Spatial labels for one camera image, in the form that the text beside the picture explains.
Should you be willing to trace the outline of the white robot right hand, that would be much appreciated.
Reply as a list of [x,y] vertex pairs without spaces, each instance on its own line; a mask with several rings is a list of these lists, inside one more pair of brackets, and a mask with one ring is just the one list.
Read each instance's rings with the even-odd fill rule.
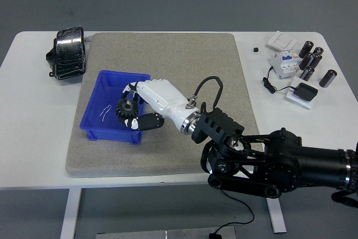
[[168,80],[153,79],[128,84],[117,103],[116,115],[133,130],[157,129],[170,119],[181,133],[192,134],[200,111]]

